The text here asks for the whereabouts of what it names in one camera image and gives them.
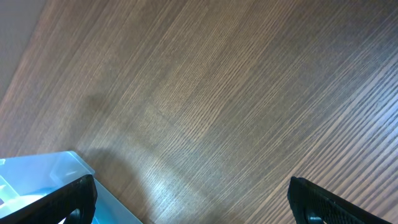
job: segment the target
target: textured black plastic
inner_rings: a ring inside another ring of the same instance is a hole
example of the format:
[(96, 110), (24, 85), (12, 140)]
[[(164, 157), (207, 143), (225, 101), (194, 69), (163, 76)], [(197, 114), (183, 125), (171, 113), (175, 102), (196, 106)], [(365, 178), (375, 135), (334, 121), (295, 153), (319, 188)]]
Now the textured black plastic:
[(287, 198), (298, 224), (389, 223), (304, 178), (291, 178)]
[(97, 191), (92, 175), (79, 179), (0, 219), (0, 224), (89, 224), (95, 212)]

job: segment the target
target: plastic bin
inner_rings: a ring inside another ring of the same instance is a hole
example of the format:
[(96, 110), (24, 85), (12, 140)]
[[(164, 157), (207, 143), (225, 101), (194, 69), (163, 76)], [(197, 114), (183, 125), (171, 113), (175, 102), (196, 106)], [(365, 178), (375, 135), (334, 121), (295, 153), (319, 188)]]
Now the plastic bin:
[[(75, 152), (0, 159), (0, 218), (25, 207), (94, 170)], [(93, 222), (141, 223), (96, 179)]]

